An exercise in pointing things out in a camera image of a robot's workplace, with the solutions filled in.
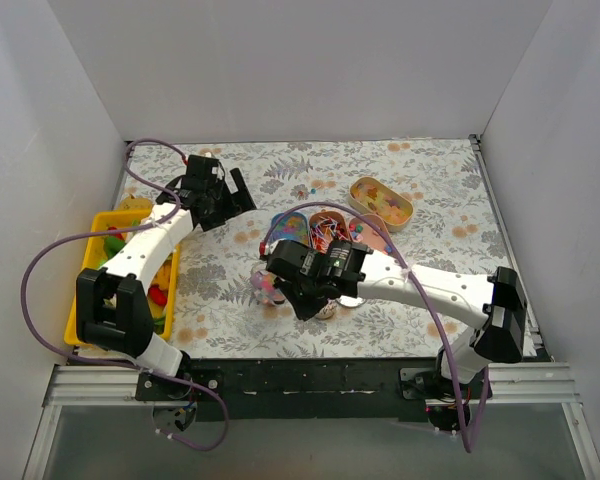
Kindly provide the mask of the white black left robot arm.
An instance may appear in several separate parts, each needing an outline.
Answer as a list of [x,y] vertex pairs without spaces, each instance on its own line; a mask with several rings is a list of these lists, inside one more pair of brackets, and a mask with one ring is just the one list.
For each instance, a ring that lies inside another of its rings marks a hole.
[[99,269],[85,268],[76,280],[75,330],[80,342],[126,355],[155,373],[158,387],[173,400],[193,386],[180,367],[183,353],[154,331],[148,293],[160,267],[197,227],[209,231],[255,202],[238,168],[225,170],[212,157],[191,155],[186,171],[156,199],[142,229],[132,234]]

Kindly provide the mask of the blue candy tray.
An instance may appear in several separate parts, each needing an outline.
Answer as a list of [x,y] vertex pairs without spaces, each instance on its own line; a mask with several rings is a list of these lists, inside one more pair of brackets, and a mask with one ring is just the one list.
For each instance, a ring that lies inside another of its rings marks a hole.
[[293,240],[306,246],[311,246],[309,223],[305,215],[299,212],[284,216],[282,213],[271,219],[271,225],[275,225],[269,242],[278,240]]

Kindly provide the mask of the clear glass jar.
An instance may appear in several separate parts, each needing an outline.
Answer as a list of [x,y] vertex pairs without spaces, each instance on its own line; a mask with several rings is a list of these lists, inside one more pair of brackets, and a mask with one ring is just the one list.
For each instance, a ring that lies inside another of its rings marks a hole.
[[286,301],[284,295],[274,287],[276,276],[265,269],[261,263],[252,267],[250,283],[253,288],[255,299],[268,306],[283,305]]

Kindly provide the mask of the beige gummy candy tray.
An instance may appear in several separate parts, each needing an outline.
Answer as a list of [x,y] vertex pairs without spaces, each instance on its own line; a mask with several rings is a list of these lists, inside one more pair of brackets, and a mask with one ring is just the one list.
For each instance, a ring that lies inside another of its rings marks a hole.
[[349,204],[359,213],[374,214],[389,232],[406,228],[414,214],[412,202],[373,177],[361,177],[349,188]]

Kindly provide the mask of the pink lollipop tray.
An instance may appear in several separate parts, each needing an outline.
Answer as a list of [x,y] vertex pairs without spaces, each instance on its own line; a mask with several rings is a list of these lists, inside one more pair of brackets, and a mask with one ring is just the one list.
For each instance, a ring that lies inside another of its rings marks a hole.
[[351,240],[346,220],[336,211],[313,214],[309,218],[309,234],[313,248],[320,253],[326,253],[333,240]]

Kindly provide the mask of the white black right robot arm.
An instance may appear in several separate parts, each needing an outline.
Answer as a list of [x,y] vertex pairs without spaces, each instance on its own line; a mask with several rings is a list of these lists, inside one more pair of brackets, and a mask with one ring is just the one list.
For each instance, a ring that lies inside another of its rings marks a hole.
[[334,241],[320,252],[278,240],[261,247],[260,257],[301,320],[346,296],[433,309],[465,324],[458,338],[441,347],[432,373],[433,387],[444,397],[459,395],[490,364],[516,364],[524,357],[527,299],[517,272],[508,267],[492,275],[408,268],[350,241]]

